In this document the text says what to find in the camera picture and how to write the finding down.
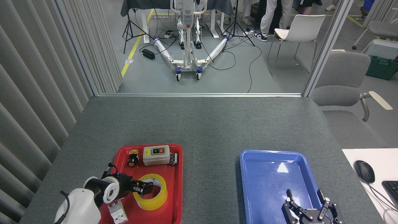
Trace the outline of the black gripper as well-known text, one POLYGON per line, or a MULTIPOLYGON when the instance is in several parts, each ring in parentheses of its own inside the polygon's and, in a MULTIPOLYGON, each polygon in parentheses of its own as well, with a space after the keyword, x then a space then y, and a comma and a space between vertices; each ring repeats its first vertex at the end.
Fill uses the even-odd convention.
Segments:
POLYGON ((124 198, 132 192, 136 192, 142 196, 151 194, 153 191, 153 183, 133 180, 131 176, 124 173, 117 173, 117 179, 119 184, 119 193, 117 198, 124 198))
POLYGON ((287 189, 287 198, 282 205, 282 212, 287 224, 344 224, 344 220, 340 215, 340 208, 336 203, 325 197, 321 189, 317 190, 317 196, 322 203, 321 210, 317 217, 313 219, 307 218, 307 212, 294 202, 294 198, 290 189, 287 189), (327 211, 332 214, 332 220, 326 217, 327 211))

